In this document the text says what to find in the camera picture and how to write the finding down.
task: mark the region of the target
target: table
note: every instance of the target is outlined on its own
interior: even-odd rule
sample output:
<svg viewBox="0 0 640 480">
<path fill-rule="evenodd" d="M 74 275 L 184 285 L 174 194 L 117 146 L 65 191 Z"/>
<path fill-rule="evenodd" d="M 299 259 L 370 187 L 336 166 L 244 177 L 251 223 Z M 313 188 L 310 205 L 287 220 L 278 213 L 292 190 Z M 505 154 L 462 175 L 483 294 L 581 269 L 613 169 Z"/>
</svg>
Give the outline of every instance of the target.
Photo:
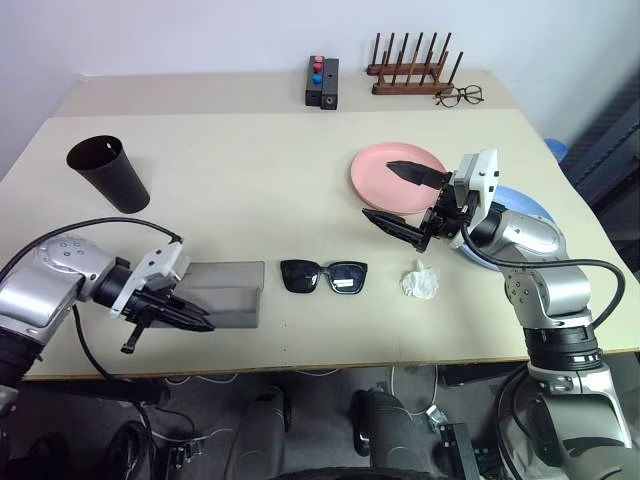
<svg viewBox="0 0 640 480">
<path fill-rule="evenodd" d="M 55 227 L 117 213 L 64 160 L 78 141 L 112 134 L 123 141 L 151 194 L 138 217 L 183 235 L 193 261 L 263 260 L 266 271 L 257 329 L 152 329 L 133 356 L 120 353 L 133 325 L 110 319 L 103 307 L 79 304 L 87 340 L 107 370 L 160 376 L 523 359 L 522 330 L 502 276 L 443 242 L 433 241 L 420 255 L 384 235 L 361 214 L 366 205 L 349 179 L 356 153 L 378 142 L 419 145 L 449 169 L 465 153 L 497 147 L 502 182 L 551 213 L 571 257 L 623 268 L 627 292 L 598 339 L 606 352 L 638 350 L 637 281 L 504 88 L 486 72 L 464 77 L 462 83 L 483 85 L 484 104 L 445 110 L 422 97 L 373 97 L 372 79 L 343 75 L 337 112 L 305 107 L 299 101 L 303 77 L 295 74 L 260 76 L 267 86 L 262 93 L 243 90 L 255 83 L 251 75 L 87 79 L 0 183 L 0 261 Z M 157 232 L 131 225 L 78 233 L 133 263 L 165 242 Z M 288 258 L 367 262 L 365 288 L 356 296 L 334 294 L 324 284 L 313 294 L 289 293 L 278 267 Z M 400 277 L 416 259 L 442 272 L 432 300 L 408 298 L 400 290 Z M 604 270 L 585 271 L 597 314 L 615 283 Z M 43 358 L 29 379 L 96 376 L 71 320 L 63 322 Z"/>
</svg>

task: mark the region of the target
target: eyeglasses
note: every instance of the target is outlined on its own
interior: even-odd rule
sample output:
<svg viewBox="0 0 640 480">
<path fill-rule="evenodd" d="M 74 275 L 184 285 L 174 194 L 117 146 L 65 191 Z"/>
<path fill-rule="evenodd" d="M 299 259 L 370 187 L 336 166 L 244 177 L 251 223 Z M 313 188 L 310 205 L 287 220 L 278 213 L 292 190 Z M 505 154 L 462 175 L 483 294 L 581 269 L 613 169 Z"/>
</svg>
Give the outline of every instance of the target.
<svg viewBox="0 0 640 480">
<path fill-rule="evenodd" d="M 447 108 L 455 107 L 460 103 L 460 98 L 464 98 L 473 105 L 484 102 L 484 98 L 482 98 L 482 88 L 478 85 L 469 85 L 465 88 L 448 88 L 437 93 L 436 98 L 438 99 L 436 105 L 443 105 Z"/>
<path fill-rule="evenodd" d="M 367 264 L 360 262 L 336 262 L 321 267 L 309 260 L 284 260 L 280 262 L 284 286 L 293 293 L 311 293 L 318 286 L 321 274 L 329 277 L 329 285 L 336 293 L 354 295 L 360 293 L 367 275 Z"/>
</svg>

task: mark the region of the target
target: white tissue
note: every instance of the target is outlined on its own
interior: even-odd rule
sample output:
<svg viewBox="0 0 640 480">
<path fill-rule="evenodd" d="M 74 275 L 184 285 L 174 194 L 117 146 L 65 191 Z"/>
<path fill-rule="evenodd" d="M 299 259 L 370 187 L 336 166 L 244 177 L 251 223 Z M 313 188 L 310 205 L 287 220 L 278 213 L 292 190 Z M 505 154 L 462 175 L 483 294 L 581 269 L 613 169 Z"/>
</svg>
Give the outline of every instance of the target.
<svg viewBox="0 0 640 480">
<path fill-rule="evenodd" d="M 428 300 L 438 291 L 439 280 L 440 269 L 425 267 L 420 260 L 416 260 L 416 270 L 402 277 L 400 286 L 405 295 Z"/>
</svg>

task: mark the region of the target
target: black paper cup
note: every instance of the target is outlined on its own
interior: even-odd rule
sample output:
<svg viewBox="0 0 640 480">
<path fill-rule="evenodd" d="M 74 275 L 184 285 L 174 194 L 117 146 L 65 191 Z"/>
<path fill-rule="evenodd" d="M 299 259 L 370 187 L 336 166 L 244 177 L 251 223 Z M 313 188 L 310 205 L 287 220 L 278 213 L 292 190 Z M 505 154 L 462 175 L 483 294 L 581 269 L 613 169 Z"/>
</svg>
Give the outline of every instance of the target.
<svg viewBox="0 0 640 480">
<path fill-rule="evenodd" d="M 136 213 L 149 204 L 149 193 L 116 137 L 100 135 L 83 140 L 67 154 L 67 165 L 122 213 Z"/>
</svg>

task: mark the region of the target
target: pink plate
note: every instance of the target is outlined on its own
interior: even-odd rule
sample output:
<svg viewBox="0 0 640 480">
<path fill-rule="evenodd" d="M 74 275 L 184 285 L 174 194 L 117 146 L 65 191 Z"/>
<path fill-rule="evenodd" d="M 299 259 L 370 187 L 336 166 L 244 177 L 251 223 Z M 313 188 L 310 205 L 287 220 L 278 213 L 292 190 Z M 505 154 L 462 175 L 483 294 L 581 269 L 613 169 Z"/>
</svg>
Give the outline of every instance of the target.
<svg viewBox="0 0 640 480">
<path fill-rule="evenodd" d="M 362 150 L 351 164 L 351 181 L 362 199 L 374 208 L 407 215 L 432 207 L 438 190 L 402 180 L 387 168 L 387 162 L 407 160 L 446 172 L 440 160 L 415 145 L 378 143 Z"/>
</svg>

